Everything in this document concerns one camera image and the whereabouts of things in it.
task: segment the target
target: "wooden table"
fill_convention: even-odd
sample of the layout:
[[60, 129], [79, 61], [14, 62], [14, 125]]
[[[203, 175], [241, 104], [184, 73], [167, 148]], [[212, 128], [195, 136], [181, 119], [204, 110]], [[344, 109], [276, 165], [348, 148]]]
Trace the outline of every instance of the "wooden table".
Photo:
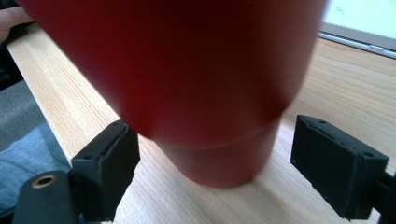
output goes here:
[[[8, 48], [69, 160], [119, 118], [40, 28]], [[290, 164], [297, 114], [326, 119], [382, 151], [395, 172], [396, 61], [318, 39], [304, 86], [254, 181], [233, 189], [196, 185], [140, 136], [142, 161], [115, 223], [348, 223]], [[373, 212], [353, 223], [377, 219]]]

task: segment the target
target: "red cup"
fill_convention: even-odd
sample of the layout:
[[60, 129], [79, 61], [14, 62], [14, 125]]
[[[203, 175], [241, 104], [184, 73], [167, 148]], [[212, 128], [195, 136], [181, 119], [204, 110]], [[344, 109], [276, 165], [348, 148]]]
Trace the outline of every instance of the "red cup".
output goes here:
[[197, 183], [267, 162], [325, 0], [19, 0], [137, 132]]

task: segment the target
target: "black mount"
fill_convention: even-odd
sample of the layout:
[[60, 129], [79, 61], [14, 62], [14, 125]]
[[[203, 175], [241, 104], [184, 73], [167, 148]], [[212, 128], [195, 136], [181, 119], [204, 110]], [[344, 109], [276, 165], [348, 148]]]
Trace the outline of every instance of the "black mount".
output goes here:
[[396, 177], [389, 158], [330, 123], [298, 116], [290, 162], [342, 218], [396, 223]]
[[114, 220], [117, 206], [140, 161], [137, 133], [122, 121], [108, 125], [73, 159], [73, 169], [46, 172], [21, 188], [14, 224]]

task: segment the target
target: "gray fabric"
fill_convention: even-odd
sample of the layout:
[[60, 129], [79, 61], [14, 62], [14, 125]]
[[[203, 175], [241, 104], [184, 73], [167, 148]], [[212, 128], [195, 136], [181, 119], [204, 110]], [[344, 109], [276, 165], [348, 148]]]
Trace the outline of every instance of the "gray fabric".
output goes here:
[[43, 122], [0, 152], [0, 213], [15, 206], [19, 191], [31, 177], [70, 170], [64, 153], [47, 122]]
[[25, 81], [0, 91], [0, 151], [44, 121]]

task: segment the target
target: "blue jeans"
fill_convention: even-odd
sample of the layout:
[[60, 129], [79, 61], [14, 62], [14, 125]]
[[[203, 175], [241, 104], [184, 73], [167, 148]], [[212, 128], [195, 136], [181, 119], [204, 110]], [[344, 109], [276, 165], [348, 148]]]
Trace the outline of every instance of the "blue jeans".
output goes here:
[[0, 214], [16, 205], [19, 191], [31, 177], [70, 165], [47, 122], [0, 152]]

